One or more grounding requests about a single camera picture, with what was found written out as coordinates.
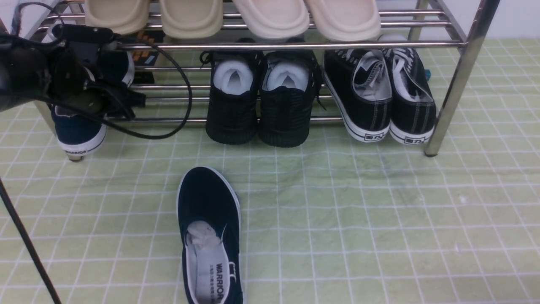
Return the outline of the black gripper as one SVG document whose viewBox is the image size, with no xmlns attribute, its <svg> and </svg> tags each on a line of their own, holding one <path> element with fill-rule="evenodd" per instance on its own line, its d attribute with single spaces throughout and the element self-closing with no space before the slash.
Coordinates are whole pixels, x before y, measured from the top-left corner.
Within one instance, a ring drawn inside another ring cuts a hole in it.
<svg viewBox="0 0 540 304">
<path fill-rule="evenodd" d="M 68 112 L 135 118 L 134 107 L 146 96 L 130 88 L 135 64 L 118 50 L 118 35 L 102 27 L 56 24 L 47 35 L 57 43 L 52 60 L 51 98 Z"/>
</svg>

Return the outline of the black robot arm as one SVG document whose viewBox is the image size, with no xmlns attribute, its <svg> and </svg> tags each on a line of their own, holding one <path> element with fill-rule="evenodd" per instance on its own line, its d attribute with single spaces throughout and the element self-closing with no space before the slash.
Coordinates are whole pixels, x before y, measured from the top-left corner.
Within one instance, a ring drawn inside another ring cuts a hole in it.
<svg viewBox="0 0 540 304">
<path fill-rule="evenodd" d="M 146 96 L 130 88 L 135 66 L 127 52 L 114 50 L 120 36 L 76 24 L 51 32 L 50 43 L 1 36 L 1 110 L 42 101 L 70 114 L 134 119 Z"/>
</svg>

